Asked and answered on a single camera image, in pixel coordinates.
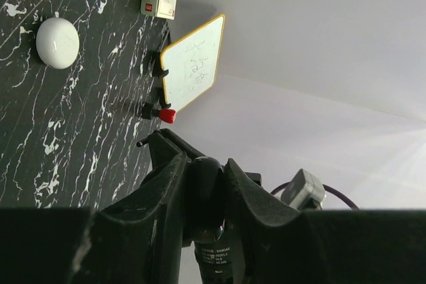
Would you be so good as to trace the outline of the whiteboard with yellow frame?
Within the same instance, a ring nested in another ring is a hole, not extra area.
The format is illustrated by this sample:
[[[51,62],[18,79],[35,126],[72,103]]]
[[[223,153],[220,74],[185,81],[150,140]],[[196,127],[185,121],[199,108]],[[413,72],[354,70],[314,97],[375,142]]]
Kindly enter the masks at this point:
[[[220,14],[161,52],[161,68],[168,72],[164,101],[171,109],[182,110],[215,83],[225,21]]]

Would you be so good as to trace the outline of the white earbud charging case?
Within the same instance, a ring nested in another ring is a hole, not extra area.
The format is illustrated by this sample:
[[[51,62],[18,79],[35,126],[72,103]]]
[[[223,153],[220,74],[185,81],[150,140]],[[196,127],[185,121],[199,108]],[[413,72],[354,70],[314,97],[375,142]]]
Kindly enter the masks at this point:
[[[61,17],[51,17],[40,24],[36,34],[36,50],[41,61],[54,69],[69,68],[80,49],[77,28]]]

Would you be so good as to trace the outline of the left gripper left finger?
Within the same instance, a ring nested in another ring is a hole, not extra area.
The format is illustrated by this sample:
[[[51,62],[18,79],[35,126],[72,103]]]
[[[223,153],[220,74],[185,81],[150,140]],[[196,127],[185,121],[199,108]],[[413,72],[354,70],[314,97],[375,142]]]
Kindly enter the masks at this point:
[[[91,208],[3,208],[2,283],[175,283],[186,154],[129,196]]]

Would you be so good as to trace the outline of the red emergency stop button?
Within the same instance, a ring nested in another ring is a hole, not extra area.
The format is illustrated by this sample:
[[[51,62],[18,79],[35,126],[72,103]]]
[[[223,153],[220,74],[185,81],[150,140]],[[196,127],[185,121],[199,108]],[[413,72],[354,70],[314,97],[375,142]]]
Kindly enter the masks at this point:
[[[146,120],[159,118],[167,124],[173,124],[176,118],[176,111],[170,108],[157,109],[151,103],[144,103],[140,116]]]

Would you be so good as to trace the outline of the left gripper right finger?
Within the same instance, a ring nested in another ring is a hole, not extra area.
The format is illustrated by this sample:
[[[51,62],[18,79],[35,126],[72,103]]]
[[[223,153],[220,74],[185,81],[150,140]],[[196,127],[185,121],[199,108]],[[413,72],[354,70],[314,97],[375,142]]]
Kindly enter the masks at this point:
[[[224,168],[235,283],[424,283],[423,210],[299,212]]]

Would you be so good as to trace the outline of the black earbud charging case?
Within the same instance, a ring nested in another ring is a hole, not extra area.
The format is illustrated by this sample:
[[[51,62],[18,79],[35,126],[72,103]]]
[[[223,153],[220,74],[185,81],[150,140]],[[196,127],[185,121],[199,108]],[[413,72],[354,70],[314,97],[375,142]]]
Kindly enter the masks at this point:
[[[196,243],[213,243],[224,231],[224,170],[214,158],[201,156],[189,164],[184,208],[186,233]]]

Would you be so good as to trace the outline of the small white box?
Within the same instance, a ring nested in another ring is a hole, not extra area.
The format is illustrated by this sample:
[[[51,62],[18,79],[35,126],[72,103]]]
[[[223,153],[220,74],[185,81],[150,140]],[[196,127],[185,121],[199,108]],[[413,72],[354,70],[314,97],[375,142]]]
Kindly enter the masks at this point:
[[[140,13],[151,17],[174,20],[177,0],[141,0]]]

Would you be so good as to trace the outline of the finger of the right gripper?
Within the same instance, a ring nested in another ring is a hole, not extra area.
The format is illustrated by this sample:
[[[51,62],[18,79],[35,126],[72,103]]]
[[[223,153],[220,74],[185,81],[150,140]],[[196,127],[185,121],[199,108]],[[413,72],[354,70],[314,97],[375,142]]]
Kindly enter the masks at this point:
[[[177,154],[185,153],[190,160],[204,156],[173,131],[167,128],[155,130],[149,135],[149,151],[152,171],[169,163]]]

